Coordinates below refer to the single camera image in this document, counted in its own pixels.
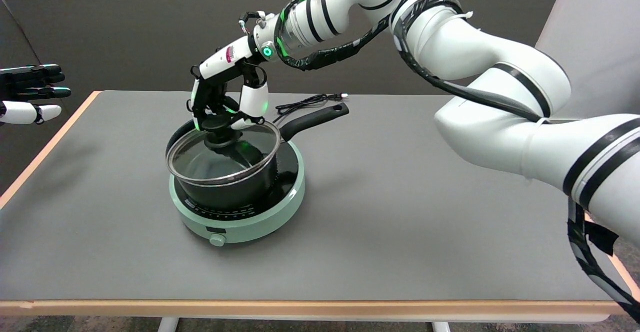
wooden table edge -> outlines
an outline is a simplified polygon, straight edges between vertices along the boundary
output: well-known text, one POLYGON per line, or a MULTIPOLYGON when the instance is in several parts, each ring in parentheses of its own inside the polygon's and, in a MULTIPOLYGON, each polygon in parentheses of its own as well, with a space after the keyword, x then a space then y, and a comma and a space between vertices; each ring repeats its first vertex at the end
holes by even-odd
POLYGON ((0 315, 455 316, 624 314, 609 301, 530 300, 26 300, 0 301, 0 315))
MULTIPOLYGON (((101 91, 91 93, 69 120, 45 145, 27 168, 0 196, 0 209, 16 194, 30 175, 51 152, 80 115, 98 97, 101 91)), ((617 256, 611 263, 631 290, 640 299, 640 288, 617 256)), ((576 313, 620 314, 624 311, 615 302, 608 301, 520 301, 520 300, 438 300, 438 301, 258 301, 258 300, 0 300, 0 314, 101 314, 105 315, 167 315, 167 314, 221 314, 221 315, 378 315, 378 314, 521 314, 521 313, 576 313)))

plug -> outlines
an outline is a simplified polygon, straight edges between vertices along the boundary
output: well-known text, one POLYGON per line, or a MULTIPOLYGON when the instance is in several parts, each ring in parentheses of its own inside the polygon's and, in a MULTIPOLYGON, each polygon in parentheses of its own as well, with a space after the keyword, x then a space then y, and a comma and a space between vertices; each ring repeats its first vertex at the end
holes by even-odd
POLYGON ((347 93, 341 93, 341 94, 329 94, 327 96, 327 99, 329 99, 329 101, 342 101, 342 99, 345 99, 346 97, 349 97, 349 95, 347 93))

pot handle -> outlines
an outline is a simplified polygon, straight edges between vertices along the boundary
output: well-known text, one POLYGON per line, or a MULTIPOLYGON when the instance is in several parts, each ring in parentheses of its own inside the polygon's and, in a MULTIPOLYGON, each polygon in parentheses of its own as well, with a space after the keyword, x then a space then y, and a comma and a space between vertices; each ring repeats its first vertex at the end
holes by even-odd
POLYGON ((330 120, 334 120, 343 115, 349 114, 349 108, 345 103, 336 104, 334 106, 325 107, 308 115, 296 118, 280 128, 280 137, 285 142, 288 142, 297 133, 320 125, 330 120))
POLYGON ((173 133, 171 138, 169 138, 169 142, 167 142, 166 149, 164 150, 164 155, 167 156, 171 147, 173 147, 173 145, 178 142, 178 139, 182 138, 183 135, 192 131, 192 129, 196 129, 196 124, 193 119, 188 120, 185 124, 178 128, 173 133))

lid rim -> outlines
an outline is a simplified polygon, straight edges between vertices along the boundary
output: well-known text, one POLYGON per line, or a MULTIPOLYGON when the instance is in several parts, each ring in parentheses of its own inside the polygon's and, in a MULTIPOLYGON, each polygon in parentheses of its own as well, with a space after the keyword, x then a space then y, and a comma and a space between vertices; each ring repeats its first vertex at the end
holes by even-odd
POLYGON ((265 125, 269 129, 271 129, 271 131, 273 131, 276 143, 274 144, 270 153, 267 154, 267 156, 265 156, 265 158, 263 158, 260 162, 250 166, 249 168, 246 168, 245 170, 242 170, 240 172, 236 172, 230 175, 225 175, 224 177, 216 177, 216 178, 208 178, 208 179, 189 178, 179 173, 176 170, 176 168, 174 168, 172 161, 176 157, 178 150, 180 150, 180 148, 187 143, 187 140, 192 140, 196 136, 198 136, 200 133, 202 133, 201 131, 198 131, 197 129, 194 128, 194 129, 191 129, 189 132, 185 133, 180 138, 178 138, 178 140, 176 140, 175 143, 171 145, 171 147, 169 148, 169 152, 167 152, 164 159, 166 166, 169 169, 169 173, 173 174, 174 177, 179 179, 181 182, 185 182, 193 186, 202 186, 202 187, 226 186, 229 184, 235 184, 236 182, 242 182, 245 179, 249 179, 250 177, 253 177, 257 173, 259 173, 261 170, 263 170, 265 166, 268 165, 269 162, 274 158, 282 142, 281 132, 275 124, 265 120, 265 122, 259 125, 265 125))

power cord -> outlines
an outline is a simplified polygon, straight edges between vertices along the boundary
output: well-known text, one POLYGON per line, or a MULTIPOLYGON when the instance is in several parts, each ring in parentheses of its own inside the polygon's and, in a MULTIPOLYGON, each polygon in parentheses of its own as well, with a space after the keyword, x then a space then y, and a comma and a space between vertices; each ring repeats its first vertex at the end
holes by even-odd
POLYGON ((327 103, 327 101, 342 101, 346 97, 349 97, 347 93, 336 93, 336 94, 316 94, 313 97, 308 97, 303 101, 290 103, 290 104, 281 104, 276 106, 276 110, 278 111, 278 118, 273 120, 274 124, 277 123, 280 119, 290 115, 291 113, 302 109, 308 108, 311 106, 315 106, 315 104, 327 103))

